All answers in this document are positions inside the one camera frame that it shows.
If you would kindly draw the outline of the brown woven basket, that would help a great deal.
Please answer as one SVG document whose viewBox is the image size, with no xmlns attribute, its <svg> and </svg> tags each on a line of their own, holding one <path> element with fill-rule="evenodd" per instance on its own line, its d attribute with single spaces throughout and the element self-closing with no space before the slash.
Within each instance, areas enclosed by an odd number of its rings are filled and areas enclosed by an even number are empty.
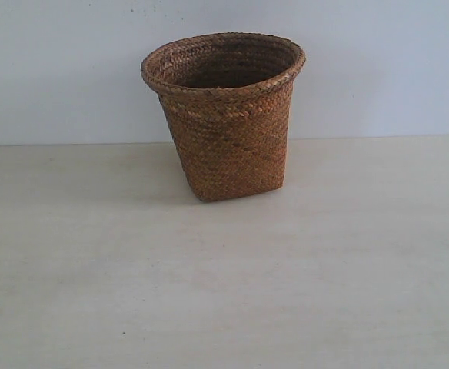
<svg viewBox="0 0 449 369">
<path fill-rule="evenodd" d="M 142 60 L 196 198 L 281 188 L 294 80 L 305 62 L 287 38 L 244 32 L 183 38 Z"/>
</svg>

